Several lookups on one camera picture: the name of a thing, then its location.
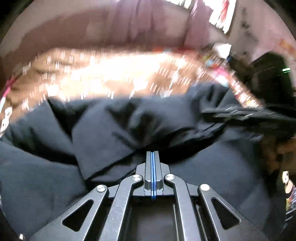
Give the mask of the dark navy padded jacket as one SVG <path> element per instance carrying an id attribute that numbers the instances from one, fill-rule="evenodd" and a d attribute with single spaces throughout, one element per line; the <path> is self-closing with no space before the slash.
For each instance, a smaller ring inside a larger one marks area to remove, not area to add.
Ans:
<path id="1" fill-rule="evenodd" d="M 118 184 L 152 150 L 175 175 L 210 185 L 275 240 L 285 223 L 285 191 L 280 173 L 267 169 L 262 137 L 201 115 L 236 104 L 231 90 L 209 83 L 167 98 L 48 99 L 1 137 L 9 224 L 32 236 L 96 185 Z"/>

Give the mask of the pink curtain left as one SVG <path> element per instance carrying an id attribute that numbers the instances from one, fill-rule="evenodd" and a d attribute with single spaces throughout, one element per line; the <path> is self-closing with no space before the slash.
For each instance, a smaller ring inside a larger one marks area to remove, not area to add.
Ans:
<path id="1" fill-rule="evenodd" d="M 209 42 L 212 10 L 194 1 L 191 11 L 166 1 L 113 1 L 104 40 L 112 44 L 144 43 L 199 49 Z"/>

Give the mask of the brown patterned bed cover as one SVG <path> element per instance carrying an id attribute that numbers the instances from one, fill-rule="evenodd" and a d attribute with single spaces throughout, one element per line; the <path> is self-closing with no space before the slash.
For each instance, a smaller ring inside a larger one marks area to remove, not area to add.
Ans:
<path id="1" fill-rule="evenodd" d="M 1 131 L 53 97 L 64 102 L 95 97 L 161 98 L 199 82 L 228 87 L 245 108 L 261 103 L 214 52 L 142 48 L 55 48 L 17 65 L 1 92 Z"/>

